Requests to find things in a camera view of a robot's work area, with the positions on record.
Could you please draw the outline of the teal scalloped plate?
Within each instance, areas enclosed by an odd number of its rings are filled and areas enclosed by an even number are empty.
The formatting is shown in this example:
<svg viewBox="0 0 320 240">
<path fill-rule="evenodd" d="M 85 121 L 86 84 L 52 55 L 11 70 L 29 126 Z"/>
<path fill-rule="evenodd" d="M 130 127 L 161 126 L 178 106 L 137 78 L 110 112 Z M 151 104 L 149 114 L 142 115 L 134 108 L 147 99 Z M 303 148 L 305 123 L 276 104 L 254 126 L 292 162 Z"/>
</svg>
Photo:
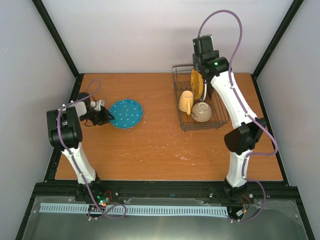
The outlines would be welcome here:
<svg viewBox="0 0 320 240">
<path fill-rule="evenodd" d="M 133 99 L 123 99 L 114 103 L 109 112 L 114 119 L 109 122 L 116 128 L 129 129 L 136 126 L 143 117 L 142 106 Z"/>
</svg>

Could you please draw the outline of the black rimmed striped plate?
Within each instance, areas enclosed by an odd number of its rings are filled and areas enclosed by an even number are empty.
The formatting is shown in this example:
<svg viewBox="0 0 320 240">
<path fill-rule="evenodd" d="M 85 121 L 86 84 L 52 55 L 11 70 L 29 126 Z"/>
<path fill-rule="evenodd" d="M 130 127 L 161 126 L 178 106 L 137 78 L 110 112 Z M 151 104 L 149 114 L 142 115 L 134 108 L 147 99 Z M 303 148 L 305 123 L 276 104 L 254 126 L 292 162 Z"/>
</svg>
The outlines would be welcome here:
<svg viewBox="0 0 320 240">
<path fill-rule="evenodd" d="M 210 83 L 207 84 L 207 91 L 206 94 L 208 95 L 208 98 L 211 100 L 214 93 L 214 88 Z"/>
</svg>

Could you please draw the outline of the white floral bowl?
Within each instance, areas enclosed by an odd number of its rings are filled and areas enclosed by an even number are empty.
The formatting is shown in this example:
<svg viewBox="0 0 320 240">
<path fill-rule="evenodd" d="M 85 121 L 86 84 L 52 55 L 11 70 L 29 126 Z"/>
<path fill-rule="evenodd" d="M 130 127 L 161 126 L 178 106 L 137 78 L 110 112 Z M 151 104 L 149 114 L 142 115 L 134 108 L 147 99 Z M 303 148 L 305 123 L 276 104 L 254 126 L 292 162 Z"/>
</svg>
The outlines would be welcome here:
<svg viewBox="0 0 320 240">
<path fill-rule="evenodd" d="M 198 102 L 191 109 L 191 117 L 200 123 L 208 122 L 212 117 L 212 108 L 205 102 Z"/>
</svg>

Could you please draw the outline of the yellow ceramic mug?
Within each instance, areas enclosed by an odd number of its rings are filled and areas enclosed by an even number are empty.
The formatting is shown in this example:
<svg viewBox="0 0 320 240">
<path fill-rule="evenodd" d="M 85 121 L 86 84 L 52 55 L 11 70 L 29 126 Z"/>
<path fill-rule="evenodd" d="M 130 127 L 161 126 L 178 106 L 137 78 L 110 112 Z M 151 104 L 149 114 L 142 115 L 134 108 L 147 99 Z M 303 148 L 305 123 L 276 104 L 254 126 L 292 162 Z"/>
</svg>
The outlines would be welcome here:
<svg viewBox="0 0 320 240">
<path fill-rule="evenodd" d="M 194 104 L 194 95 L 191 91 L 185 90 L 182 92 L 178 102 L 178 108 L 180 111 L 185 112 L 187 115 L 191 114 L 191 110 Z"/>
</svg>

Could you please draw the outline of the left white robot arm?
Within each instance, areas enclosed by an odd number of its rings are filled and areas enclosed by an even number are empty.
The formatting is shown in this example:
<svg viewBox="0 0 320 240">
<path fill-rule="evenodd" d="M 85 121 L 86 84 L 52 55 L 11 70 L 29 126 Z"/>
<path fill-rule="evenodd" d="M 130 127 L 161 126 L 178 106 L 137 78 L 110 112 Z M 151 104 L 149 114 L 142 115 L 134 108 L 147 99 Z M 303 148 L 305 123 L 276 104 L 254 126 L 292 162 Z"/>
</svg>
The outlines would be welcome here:
<svg viewBox="0 0 320 240">
<path fill-rule="evenodd" d="M 46 121 L 50 144 L 60 148 L 76 173 L 78 184 L 82 187 L 88 185 L 86 195 L 96 202 L 103 198 L 104 188 L 84 152 L 80 122 L 90 121 L 93 126 L 102 126 L 115 117 L 105 108 L 104 100 L 91 100 L 92 97 L 87 92 L 81 92 L 76 101 L 47 111 Z"/>
</svg>

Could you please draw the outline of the yellow dotted scalloped plate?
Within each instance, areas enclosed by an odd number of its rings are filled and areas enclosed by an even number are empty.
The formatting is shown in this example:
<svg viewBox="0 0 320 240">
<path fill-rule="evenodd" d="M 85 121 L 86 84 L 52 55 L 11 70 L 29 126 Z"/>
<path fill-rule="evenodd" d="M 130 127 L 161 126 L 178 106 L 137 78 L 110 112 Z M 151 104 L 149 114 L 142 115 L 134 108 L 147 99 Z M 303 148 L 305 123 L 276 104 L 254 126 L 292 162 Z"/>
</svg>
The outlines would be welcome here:
<svg viewBox="0 0 320 240">
<path fill-rule="evenodd" d="M 194 68 L 191 70 L 190 86 L 194 99 L 199 100 L 203 95 L 204 80 Z"/>
</svg>

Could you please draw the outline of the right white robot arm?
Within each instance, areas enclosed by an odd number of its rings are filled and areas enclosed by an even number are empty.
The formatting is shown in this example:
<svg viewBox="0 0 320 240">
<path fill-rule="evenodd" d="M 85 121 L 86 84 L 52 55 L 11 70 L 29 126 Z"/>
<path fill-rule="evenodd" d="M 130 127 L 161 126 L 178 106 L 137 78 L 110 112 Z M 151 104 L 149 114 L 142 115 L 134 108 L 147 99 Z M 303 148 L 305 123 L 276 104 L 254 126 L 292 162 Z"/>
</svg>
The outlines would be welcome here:
<svg viewBox="0 0 320 240">
<path fill-rule="evenodd" d="M 250 155 L 266 127 L 266 120 L 258 118 L 242 95 L 229 61 L 220 56 L 212 43 L 212 36 L 192 40 L 193 67 L 221 98 L 232 123 L 232 131 L 224 136 L 230 152 L 229 170 L 224 180 L 224 196 L 235 202 L 247 189 L 247 170 Z"/>
</svg>

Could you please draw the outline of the dark wire dish rack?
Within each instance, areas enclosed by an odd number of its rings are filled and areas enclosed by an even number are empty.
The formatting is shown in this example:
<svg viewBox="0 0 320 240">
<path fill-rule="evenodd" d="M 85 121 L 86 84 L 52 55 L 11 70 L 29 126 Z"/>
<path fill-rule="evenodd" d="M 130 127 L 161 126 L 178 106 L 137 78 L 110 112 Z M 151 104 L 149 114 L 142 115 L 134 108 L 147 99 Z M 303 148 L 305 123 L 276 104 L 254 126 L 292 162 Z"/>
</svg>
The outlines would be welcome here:
<svg viewBox="0 0 320 240">
<path fill-rule="evenodd" d="M 191 64 L 174 65 L 171 68 L 173 95 L 181 129 L 186 131 L 218 129 L 229 122 L 230 116 L 222 99 L 212 87 L 204 86 L 202 96 L 193 101 L 191 113 L 179 109 L 179 101 L 193 91 Z"/>
</svg>

